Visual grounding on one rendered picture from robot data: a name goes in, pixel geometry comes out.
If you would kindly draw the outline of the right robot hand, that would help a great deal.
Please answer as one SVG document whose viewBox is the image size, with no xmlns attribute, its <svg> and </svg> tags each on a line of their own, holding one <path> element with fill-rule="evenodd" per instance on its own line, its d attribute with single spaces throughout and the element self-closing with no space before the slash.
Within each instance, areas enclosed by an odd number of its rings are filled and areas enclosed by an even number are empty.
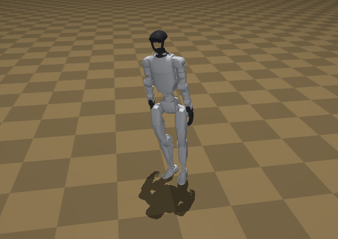
<svg viewBox="0 0 338 239">
<path fill-rule="evenodd" d="M 150 105 L 150 107 L 152 109 L 152 107 L 154 106 L 155 101 L 153 102 L 152 100 L 149 100 L 148 102 L 149 102 L 148 104 Z"/>
</svg>

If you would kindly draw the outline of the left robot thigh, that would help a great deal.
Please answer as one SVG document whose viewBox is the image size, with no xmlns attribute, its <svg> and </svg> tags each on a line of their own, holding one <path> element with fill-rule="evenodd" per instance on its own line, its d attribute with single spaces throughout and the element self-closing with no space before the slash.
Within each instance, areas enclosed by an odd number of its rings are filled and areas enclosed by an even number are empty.
<svg viewBox="0 0 338 239">
<path fill-rule="evenodd" d="M 177 104 L 175 113 L 175 128 L 177 134 L 177 147 L 186 147 L 186 133 L 187 133 L 187 117 L 189 113 L 186 112 L 185 106 Z"/>
</svg>

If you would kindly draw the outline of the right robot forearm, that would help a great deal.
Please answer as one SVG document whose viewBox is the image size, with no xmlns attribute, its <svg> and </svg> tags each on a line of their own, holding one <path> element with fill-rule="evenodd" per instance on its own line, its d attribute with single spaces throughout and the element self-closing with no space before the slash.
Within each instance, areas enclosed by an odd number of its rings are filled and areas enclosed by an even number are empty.
<svg viewBox="0 0 338 239">
<path fill-rule="evenodd" d="M 154 102 L 154 100 L 155 100 L 155 98 L 154 98 L 154 91 L 153 91 L 154 87 L 153 86 L 152 87 L 145 86 L 145 89 L 146 89 L 147 98 L 148 98 L 147 101 L 152 100 Z"/>
</svg>

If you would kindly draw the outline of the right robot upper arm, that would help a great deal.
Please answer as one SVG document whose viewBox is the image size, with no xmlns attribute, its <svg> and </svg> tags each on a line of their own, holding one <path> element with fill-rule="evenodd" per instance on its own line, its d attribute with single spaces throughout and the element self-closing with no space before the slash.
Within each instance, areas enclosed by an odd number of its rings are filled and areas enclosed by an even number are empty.
<svg viewBox="0 0 338 239">
<path fill-rule="evenodd" d="M 146 78 L 144 79 L 144 85 L 147 87 L 152 87 L 154 82 L 153 82 L 153 78 L 152 78 L 152 74 L 149 68 L 149 61 L 150 56 L 147 56 L 146 58 L 144 58 L 142 60 L 142 66 L 144 68 L 144 74 L 146 76 Z"/>
</svg>

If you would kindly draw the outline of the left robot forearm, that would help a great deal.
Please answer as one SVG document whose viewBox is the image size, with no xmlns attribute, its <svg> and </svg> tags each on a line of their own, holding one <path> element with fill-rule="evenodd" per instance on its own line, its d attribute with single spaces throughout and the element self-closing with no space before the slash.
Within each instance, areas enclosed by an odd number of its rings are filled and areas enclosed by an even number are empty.
<svg viewBox="0 0 338 239">
<path fill-rule="evenodd" d="M 185 109 L 186 109 L 187 106 L 189 106 L 192 109 L 193 105 L 191 103 L 190 90 L 189 90 L 189 87 L 188 87 L 187 83 L 185 83 L 185 90 L 186 91 L 181 91 L 181 95 L 183 97 L 183 102 L 184 102 L 184 105 L 185 105 Z"/>
</svg>

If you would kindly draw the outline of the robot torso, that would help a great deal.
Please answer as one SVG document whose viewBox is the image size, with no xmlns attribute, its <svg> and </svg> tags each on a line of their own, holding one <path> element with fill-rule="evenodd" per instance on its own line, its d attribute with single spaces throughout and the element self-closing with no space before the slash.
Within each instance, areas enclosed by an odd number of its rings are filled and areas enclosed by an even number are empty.
<svg viewBox="0 0 338 239">
<path fill-rule="evenodd" d="M 158 92 L 163 93 L 161 110 L 168 114 L 175 114 L 176 105 L 179 104 L 179 99 L 174 97 L 174 93 L 172 93 L 177 89 L 177 83 L 179 83 L 177 68 L 172 63 L 172 57 L 175 55 L 170 52 L 162 58 L 157 58 L 156 55 L 158 53 L 150 56 L 148 64 L 155 87 Z"/>
</svg>

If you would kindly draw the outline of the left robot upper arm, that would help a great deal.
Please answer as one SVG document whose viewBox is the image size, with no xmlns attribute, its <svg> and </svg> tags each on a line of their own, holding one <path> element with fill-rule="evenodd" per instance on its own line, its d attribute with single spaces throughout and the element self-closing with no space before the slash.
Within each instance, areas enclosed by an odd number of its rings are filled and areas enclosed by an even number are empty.
<svg viewBox="0 0 338 239">
<path fill-rule="evenodd" d="M 186 83 L 186 61 L 183 57 L 172 57 L 172 63 L 175 68 L 177 68 L 177 75 L 180 80 L 179 83 L 177 83 L 177 88 L 179 91 L 186 91 L 185 90 L 185 83 Z"/>
</svg>

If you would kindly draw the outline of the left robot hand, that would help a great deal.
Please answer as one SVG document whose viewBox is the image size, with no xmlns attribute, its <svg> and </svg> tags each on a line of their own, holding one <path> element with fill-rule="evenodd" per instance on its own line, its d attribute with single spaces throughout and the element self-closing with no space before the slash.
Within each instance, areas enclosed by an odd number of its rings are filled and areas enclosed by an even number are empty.
<svg viewBox="0 0 338 239">
<path fill-rule="evenodd" d="M 193 108 L 191 109 L 189 106 L 186 107 L 186 112 L 189 113 L 189 121 L 188 121 L 188 126 L 190 126 L 193 122 Z"/>
</svg>

